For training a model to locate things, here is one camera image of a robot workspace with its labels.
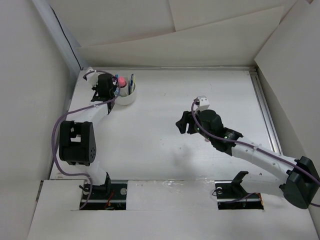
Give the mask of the pink capped clear bottle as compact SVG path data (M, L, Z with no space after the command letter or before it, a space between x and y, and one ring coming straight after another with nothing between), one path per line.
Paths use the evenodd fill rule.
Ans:
M118 77L118 83L121 88L124 88L127 85L126 79L123 76Z

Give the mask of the dark blue pen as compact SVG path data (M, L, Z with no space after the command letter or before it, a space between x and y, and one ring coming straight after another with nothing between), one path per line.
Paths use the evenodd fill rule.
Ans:
M133 75L131 74L130 76L130 81L131 81L131 93L133 92Z

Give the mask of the yellow pen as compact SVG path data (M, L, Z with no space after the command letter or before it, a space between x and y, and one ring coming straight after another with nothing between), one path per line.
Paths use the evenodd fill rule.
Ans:
M136 77L134 74L132 74L132 86L135 87L136 84Z

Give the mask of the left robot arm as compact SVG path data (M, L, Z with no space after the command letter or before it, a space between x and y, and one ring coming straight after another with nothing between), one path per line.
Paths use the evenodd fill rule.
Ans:
M91 177L92 191L100 198L111 194L109 174L100 167L94 128L109 115L115 105L118 79L106 71L90 70L83 78L94 91L91 105L80 111L73 120L64 120L60 124L59 159L71 166L83 167L85 174Z

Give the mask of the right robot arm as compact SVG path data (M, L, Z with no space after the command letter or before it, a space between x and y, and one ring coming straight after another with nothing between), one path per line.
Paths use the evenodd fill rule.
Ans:
M211 109L184 111L175 124L181 134L200 134L217 151L245 160L271 174L268 180L242 170L228 181L227 192L231 205L255 193L265 193L287 200L293 206L307 209L320 189L320 176L313 161L299 159L268 150L223 125L221 117Z

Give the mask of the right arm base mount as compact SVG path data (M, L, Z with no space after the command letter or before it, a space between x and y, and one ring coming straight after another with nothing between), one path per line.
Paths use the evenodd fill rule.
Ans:
M241 186L248 171L240 171L232 180L215 181L212 196L219 210L264 210L260 193L248 193Z

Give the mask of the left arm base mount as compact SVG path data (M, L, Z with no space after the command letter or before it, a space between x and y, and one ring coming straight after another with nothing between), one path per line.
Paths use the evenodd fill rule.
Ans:
M88 211L122 211L127 205L127 181L112 181L109 193L93 189L88 203L82 210Z

